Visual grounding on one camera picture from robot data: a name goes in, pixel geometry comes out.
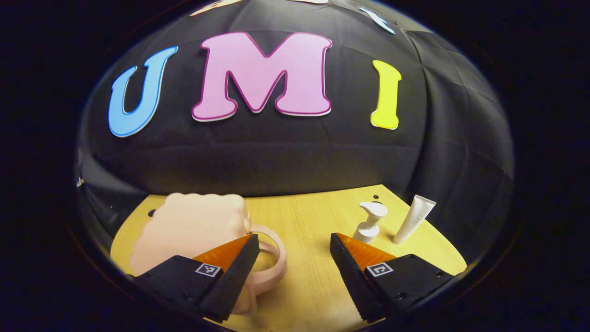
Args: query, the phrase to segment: lotion tube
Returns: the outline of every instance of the lotion tube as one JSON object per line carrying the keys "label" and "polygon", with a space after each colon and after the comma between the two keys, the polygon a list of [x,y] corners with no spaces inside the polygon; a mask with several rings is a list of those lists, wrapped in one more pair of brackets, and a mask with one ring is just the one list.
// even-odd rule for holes
{"label": "lotion tube", "polygon": [[394,243],[396,245],[400,245],[406,241],[406,239],[412,235],[414,231],[416,231],[424,219],[426,219],[426,216],[430,213],[435,205],[436,202],[434,201],[414,195],[414,201],[412,202],[412,206],[409,208],[408,215],[394,236]]}

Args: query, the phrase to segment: letter m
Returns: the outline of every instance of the letter m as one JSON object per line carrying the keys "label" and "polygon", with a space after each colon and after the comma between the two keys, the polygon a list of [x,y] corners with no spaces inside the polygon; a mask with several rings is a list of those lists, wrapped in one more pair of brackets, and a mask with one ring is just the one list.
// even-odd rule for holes
{"label": "letter m", "polygon": [[192,117],[201,122],[232,116],[238,104],[227,95],[231,75],[244,101],[260,112],[285,74],[285,89],[275,101],[287,115],[319,116],[330,112],[332,103],[324,89],[324,58],[332,41],[319,35],[297,32],[289,35],[266,56],[245,32],[232,32],[205,40],[208,50],[201,101]]}

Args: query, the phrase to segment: letter u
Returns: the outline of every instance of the letter u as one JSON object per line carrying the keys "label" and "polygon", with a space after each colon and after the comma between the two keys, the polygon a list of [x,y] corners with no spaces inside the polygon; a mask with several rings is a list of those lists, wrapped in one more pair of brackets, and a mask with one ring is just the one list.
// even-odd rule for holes
{"label": "letter u", "polygon": [[127,69],[114,81],[109,103],[109,128],[113,135],[117,137],[131,136],[142,130],[152,119],[160,99],[164,66],[167,59],[177,50],[177,46],[167,48],[152,55],[145,61],[143,65],[147,67],[147,72],[143,82],[142,99],[139,105],[131,112],[125,112],[123,102],[127,83],[131,75],[137,70],[137,66]]}

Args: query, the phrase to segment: pump dispenser head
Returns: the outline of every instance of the pump dispenser head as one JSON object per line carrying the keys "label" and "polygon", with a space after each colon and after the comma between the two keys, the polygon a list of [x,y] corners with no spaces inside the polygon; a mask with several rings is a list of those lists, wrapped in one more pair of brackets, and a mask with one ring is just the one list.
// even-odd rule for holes
{"label": "pump dispenser head", "polygon": [[372,243],[379,234],[377,223],[387,215],[387,208],[377,202],[362,202],[360,207],[367,211],[367,220],[359,224],[352,237],[365,243]]}

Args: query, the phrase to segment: wooden tabletop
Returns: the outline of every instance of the wooden tabletop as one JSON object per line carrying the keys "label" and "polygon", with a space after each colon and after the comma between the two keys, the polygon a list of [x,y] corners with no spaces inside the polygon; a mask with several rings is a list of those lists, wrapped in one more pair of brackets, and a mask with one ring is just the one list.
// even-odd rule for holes
{"label": "wooden tabletop", "polygon": [[[149,196],[127,218],[114,238],[111,258],[125,273],[135,240],[149,221],[148,212],[163,204],[165,196]],[[368,324],[361,320],[332,256],[330,234],[352,236],[367,213],[363,201],[383,203],[388,214],[372,246],[394,256],[413,253],[449,274],[466,269],[455,247],[430,223],[424,221],[402,245],[392,238],[409,210],[399,197],[383,185],[292,196],[246,198],[253,223],[275,231],[287,249],[287,274],[273,289],[257,297],[254,315],[231,315],[221,325],[237,331],[353,331]],[[259,234],[261,241],[272,243]],[[276,261],[260,253],[254,270]]]}

